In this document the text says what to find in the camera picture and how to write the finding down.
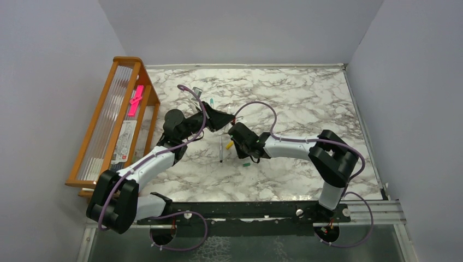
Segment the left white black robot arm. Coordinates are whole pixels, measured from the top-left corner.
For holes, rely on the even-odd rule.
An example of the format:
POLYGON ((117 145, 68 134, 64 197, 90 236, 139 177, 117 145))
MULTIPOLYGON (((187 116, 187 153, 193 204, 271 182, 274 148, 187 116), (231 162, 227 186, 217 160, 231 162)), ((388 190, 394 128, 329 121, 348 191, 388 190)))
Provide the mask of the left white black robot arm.
POLYGON ((136 221, 151 218, 158 224, 171 219, 168 198, 139 192, 157 175, 178 163, 187 149, 186 139, 195 140, 204 128, 216 132, 231 123, 235 116, 213 109, 201 102, 200 110, 186 118, 179 109, 171 109, 164 116, 163 134, 153 148, 137 162, 118 170, 101 173, 86 210, 87 218, 101 229, 124 233, 136 221))

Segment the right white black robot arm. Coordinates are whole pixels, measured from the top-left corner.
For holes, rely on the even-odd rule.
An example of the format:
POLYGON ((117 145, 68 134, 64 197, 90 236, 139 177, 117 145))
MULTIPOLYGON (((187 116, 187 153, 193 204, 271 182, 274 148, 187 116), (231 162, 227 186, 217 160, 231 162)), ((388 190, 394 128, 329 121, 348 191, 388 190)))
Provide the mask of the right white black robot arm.
POLYGON ((324 181, 315 207, 315 215, 322 222, 336 216, 349 178, 361 159, 357 151, 330 130, 323 130, 314 138, 275 138, 270 132, 257 135, 245 124, 237 122, 228 135, 240 159, 248 157, 255 163, 262 158, 279 157, 311 161, 324 181))

